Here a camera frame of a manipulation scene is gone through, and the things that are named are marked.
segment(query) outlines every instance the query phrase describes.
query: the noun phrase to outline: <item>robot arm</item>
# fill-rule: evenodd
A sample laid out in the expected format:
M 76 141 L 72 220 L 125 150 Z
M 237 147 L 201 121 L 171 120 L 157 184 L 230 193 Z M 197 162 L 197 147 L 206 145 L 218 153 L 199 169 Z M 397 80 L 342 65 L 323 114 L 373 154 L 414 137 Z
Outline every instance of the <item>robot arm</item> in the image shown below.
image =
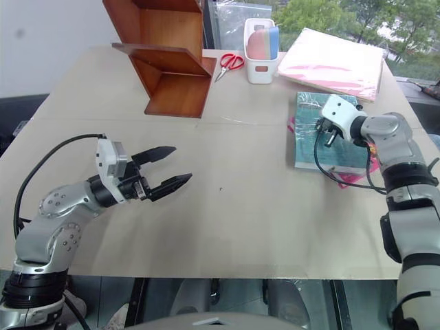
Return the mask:
M 426 166 L 411 128 L 398 113 L 368 117 L 333 95 L 322 116 L 334 136 L 376 145 L 389 209 L 380 220 L 384 247 L 402 263 L 394 329 L 440 329 L 440 192 L 430 172 L 434 163 Z
M 106 208 L 130 199 L 155 201 L 183 186 L 191 174 L 178 175 L 150 188 L 141 165 L 175 150 L 162 146 L 131 156 L 121 143 L 98 140 L 98 175 L 61 186 L 40 203 L 38 214 L 16 238 L 11 277 L 3 288 L 0 329 L 49 325 L 61 314 L 67 271 L 85 226 Z

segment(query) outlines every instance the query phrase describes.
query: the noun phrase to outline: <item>book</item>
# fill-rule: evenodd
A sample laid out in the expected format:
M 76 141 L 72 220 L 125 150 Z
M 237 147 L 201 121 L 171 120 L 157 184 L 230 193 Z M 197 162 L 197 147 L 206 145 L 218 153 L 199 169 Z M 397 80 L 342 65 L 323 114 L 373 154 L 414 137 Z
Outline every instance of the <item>book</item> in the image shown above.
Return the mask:
M 278 66 L 281 76 L 374 102 L 382 76 L 381 48 L 304 28 Z
M 331 94 L 298 92 L 294 123 L 295 167 L 317 170 L 314 158 L 314 145 L 318 131 L 316 122 L 321 118 L 321 109 Z M 354 96 L 343 96 L 352 105 L 357 105 Z M 364 175 L 366 172 L 367 152 L 364 147 L 356 146 L 339 135 L 330 148 L 324 144 L 330 133 L 323 133 L 318 143 L 318 160 L 326 170 L 335 173 Z

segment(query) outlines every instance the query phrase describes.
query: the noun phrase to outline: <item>white container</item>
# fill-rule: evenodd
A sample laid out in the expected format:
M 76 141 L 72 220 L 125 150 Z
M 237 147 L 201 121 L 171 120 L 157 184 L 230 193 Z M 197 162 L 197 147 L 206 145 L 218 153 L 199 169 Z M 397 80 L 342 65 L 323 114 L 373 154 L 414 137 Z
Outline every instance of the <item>white container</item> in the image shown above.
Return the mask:
M 247 79 L 252 84 L 270 84 L 276 71 L 278 55 L 273 60 L 253 60 L 248 57 L 248 40 L 252 33 L 261 28 L 271 28 L 275 22 L 271 19 L 247 19 L 245 22 L 244 48 Z

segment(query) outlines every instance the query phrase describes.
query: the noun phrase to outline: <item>scissors handle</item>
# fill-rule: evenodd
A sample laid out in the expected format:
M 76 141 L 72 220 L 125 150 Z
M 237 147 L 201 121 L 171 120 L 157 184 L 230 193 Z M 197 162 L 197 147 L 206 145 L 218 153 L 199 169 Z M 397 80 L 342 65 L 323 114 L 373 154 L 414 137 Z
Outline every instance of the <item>scissors handle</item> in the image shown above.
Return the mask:
M 220 66 L 225 67 L 229 70 L 239 69 L 244 66 L 244 64 L 244 58 L 233 53 L 224 54 L 220 60 Z

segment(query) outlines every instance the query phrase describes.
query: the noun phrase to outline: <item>table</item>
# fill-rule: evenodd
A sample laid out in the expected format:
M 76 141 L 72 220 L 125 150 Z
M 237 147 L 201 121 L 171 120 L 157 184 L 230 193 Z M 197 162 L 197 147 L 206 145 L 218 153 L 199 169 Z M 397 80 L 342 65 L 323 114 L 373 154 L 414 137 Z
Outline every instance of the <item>table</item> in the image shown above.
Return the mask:
M 148 97 L 128 58 L 110 47 L 89 50 L 0 159 L 0 268 L 12 267 L 13 204 L 23 178 L 61 140 L 105 132 L 128 154 L 177 147 L 145 166 L 152 186 L 177 174 L 193 178 L 155 203 L 132 201 L 92 221 L 71 274 L 397 278 L 399 265 L 382 247 L 383 196 L 341 190 L 320 173 L 294 169 L 286 126 L 297 91 L 314 90 L 284 78 L 251 85 L 239 70 L 212 84 L 202 119 L 144 115 Z M 438 156 L 387 66 L 379 98 L 364 110 L 402 113 L 426 161 Z M 28 186 L 22 217 L 32 217 L 52 188 L 95 175 L 95 149 L 96 141 L 85 140 L 53 156 Z M 383 184 L 377 173 L 373 180 Z

